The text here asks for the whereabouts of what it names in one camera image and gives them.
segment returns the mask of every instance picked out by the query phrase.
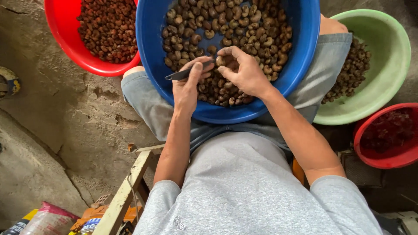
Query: black tool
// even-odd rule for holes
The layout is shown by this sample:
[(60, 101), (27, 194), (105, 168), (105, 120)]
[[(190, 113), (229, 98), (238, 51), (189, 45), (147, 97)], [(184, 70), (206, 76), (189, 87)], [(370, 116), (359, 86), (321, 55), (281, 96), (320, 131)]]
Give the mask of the black tool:
[[(203, 63), (203, 69), (205, 69), (206, 67), (208, 67), (211, 63), (213, 63), (212, 60), (210, 60), (208, 62), (204, 62)], [(177, 72), (177, 73), (170, 74), (170, 75), (166, 76), (166, 80), (171, 80), (171, 81), (173, 81), (173, 80), (174, 81), (183, 80), (183, 79), (189, 77), (190, 71), (191, 71), (191, 68), (186, 69), (186, 70), (183, 70), (183, 71), (180, 71), (180, 72)]]

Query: wooden frame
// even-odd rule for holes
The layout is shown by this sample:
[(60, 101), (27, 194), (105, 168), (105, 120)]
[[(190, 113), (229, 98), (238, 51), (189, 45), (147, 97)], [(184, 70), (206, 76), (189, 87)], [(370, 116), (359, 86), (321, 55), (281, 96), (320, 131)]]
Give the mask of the wooden frame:
[(93, 235), (117, 234), (119, 227), (123, 222), (123, 217), (125, 216), (125, 213), (127, 212), (133, 199), (132, 190), (129, 186), (128, 180), (130, 181), (135, 194), (139, 196), (141, 206), (145, 206), (148, 199), (149, 189), (143, 180), (143, 176), (145, 170), (147, 169), (149, 160), (152, 156), (154, 156), (153, 151), (161, 151), (162, 148), (164, 148), (164, 145), (139, 148), (133, 151), (137, 158), (130, 169), (130, 174), (126, 176), (120, 185), (120, 188), (111, 201), (109, 208), (106, 210), (103, 218), (94, 230)]

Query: embroidered logo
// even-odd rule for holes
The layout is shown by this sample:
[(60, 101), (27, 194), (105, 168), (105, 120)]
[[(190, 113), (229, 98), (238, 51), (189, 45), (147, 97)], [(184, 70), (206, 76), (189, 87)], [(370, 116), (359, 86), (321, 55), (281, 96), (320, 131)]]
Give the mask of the embroidered logo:
[(177, 230), (183, 230), (185, 226), (183, 225), (183, 217), (182, 216), (176, 216), (174, 218), (174, 226), (177, 227)]

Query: person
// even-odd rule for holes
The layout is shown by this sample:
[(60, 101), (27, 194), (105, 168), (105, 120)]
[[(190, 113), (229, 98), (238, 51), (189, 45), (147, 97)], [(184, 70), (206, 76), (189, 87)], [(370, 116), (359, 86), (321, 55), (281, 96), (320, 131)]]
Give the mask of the person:
[[(125, 99), (166, 141), (134, 235), (382, 234), (336, 154), (311, 125), (351, 41), (344, 25), (321, 16), (313, 61), (287, 99), (253, 57), (235, 46), (221, 49), (219, 56), (234, 59), (219, 72), (261, 99), (269, 111), (233, 125), (192, 118), (196, 85), (214, 67), (203, 68), (202, 63), (211, 58), (199, 57), (183, 67), (192, 70), (188, 79), (173, 81), (174, 107), (153, 88), (144, 68), (129, 70), (122, 80)], [(289, 151), (310, 190), (292, 175), (285, 157)]]

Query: fingernail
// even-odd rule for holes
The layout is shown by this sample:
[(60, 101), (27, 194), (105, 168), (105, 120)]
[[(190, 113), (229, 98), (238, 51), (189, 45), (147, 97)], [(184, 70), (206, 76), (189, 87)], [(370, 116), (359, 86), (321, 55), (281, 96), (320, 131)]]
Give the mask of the fingernail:
[(200, 63), (200, 62), (197, 62), (197, 63), (194, 64), (194, 68), (196, 68), (196, 69), (203, 69), (203, 64)]

